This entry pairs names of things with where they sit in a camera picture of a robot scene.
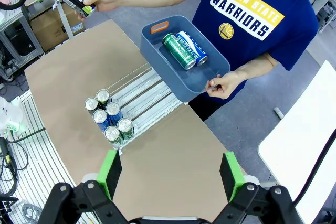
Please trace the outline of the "person's left hand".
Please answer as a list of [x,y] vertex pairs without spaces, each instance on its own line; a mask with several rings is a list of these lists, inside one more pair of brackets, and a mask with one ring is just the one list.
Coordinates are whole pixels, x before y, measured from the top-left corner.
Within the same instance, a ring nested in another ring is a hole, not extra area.
[[222,77],[220,75],[210,81],[207,81],[205,89],[210,97],[227,99],[232,92],[247,80],[248,74],[245,71],[232,71],[228,72]]

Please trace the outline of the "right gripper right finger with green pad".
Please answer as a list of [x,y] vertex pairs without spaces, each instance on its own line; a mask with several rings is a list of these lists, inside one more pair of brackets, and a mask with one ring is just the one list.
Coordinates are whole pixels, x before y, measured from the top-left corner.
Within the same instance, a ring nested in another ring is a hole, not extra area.
[[219,172],[228,204],[213,223],[243,223],[248,215],[261,223],[302,223],[287,188],[246,182],[233,152],[223,153]]

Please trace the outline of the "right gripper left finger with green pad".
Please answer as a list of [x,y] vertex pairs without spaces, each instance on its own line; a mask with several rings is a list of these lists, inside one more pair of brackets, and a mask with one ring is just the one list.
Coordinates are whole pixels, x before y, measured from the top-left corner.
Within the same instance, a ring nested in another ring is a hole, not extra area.
[[128,223],[112,201],[122,172],[118,150],[109,150],[96,179],[76,187],[59,182],[52,188],[38,223],[77,223],[94,213],[100,223]]

